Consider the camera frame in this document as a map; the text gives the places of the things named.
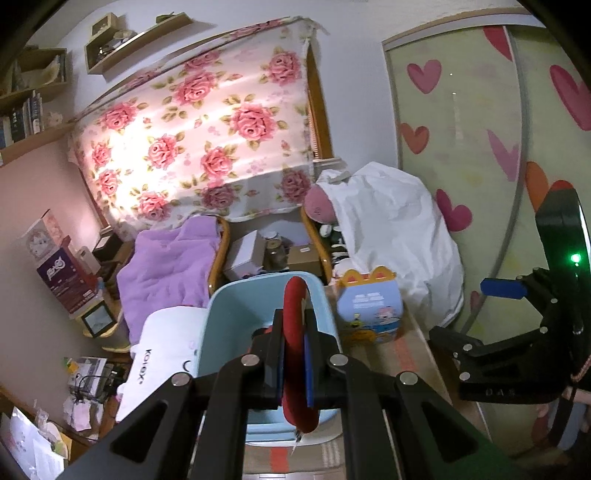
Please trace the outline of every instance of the floral blanket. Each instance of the floral blanket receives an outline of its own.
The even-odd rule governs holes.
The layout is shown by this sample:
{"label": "floral blanket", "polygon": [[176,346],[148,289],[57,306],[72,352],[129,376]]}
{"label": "floral blanket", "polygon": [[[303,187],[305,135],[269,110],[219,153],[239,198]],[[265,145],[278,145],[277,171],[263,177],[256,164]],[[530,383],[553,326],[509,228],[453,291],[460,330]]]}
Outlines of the floral blanket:
{"label": "floral blanket", "polygon": [[195,214],[237,222],[302,203],[313,181],[314,31],[287,18],[231,32],[138,73],[81,114],[70,158],[121,237]]}

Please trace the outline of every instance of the pink heart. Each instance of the pink heart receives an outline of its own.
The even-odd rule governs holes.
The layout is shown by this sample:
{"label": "pink heart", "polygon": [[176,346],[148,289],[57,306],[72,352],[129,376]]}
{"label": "pink heart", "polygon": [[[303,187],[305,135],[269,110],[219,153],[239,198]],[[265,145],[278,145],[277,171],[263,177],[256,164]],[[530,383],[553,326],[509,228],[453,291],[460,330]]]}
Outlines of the pink heart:
{"label": "pink heart", "polygon": [[415,86],[423,93],[430,93],[437,86],[441,78],[441,62],[429,60],[425,68],[421,69],[416,63],[407,66],[407,72]]}
{"label": "pink heart", "polygon": [[509,40],[505,34],[505,29],[501,25],[489,25],[482,27],[484,35],[490,44],[495,47],[501,55],[507,60],[513,61],[511,57],[511,48],[509,46]]}
{"label": "pink heart", "polygon": [[570,116],[581,130],[591,130],[591,92],[584,82],[579,86],[569,72],[558,65],[550,67],[550,77],[554,88]]}
{"label": "pink heart", "polygon": [[466,205],[458,205],[452,208],[452,201],[442,189],[436,191],[435,201],[441,210],[447,229],[450,232],[461,232],[472,223],[472,212],[470,209]]}
{"label": "pink heart", "polygon": [[476,290],[472,290],[470,293],[470,311],[473,312],[478,305],[478,301],[480,300],[480,292]]}
{"label": "pink heart", "polygon": [[519,144],[513,145],[513,149],[509,152],[491,130],[488,132],[488,141],[491,143],[492,153],[496,158],[496,162],[501,166],[507,180],[515,181],[517,179],[517,172],[519,170]]}

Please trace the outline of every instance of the lavender fleece blanket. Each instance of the lavender fleece blanket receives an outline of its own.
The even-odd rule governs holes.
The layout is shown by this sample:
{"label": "lavender fleece blanket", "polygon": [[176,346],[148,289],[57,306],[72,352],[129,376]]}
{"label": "lavender fleece blanket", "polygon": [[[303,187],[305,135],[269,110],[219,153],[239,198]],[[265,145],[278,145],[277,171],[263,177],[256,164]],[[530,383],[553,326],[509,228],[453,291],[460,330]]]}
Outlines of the lavender fleece blanket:
{"label": "lavender fleece blanket", "polygon": [[191,217],[174,230],[138,234],[134,256],[117,275],[132,345],[156,310],[207,306],[207,278],[219,244],[217,219],[211,216]]}

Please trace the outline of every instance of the pink stuffed toy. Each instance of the pink stuffed toy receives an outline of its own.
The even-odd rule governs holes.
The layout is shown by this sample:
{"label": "pink stuffed toy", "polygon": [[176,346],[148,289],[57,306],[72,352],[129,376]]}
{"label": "pink stuffed toy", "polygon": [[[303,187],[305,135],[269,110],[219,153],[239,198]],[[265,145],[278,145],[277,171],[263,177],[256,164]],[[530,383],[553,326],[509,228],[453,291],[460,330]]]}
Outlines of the pink stuffed toy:
{"label": "pink stuffed toy", "polygon": [[304,198],[306,215],[318,223],[336,223],[335,209],[329,196],[318,184],[313,184]]}

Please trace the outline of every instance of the picture frame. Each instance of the picture frame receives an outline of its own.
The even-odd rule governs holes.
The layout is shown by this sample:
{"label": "picture frame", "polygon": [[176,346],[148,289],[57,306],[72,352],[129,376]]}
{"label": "picture frame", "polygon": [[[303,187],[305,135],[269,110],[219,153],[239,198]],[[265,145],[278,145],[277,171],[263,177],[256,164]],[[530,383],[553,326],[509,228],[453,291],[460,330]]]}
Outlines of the picture frame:
{"label": "picture frame", "polygon": [[113,317],[111,310],[104,300],[87,312],[84,312],[80,316],[80,320],[82,320],[82,323],[84,323],[86,329],[92,335],[92,338],[100,337],[103,333],[117,325],[117,319]]}

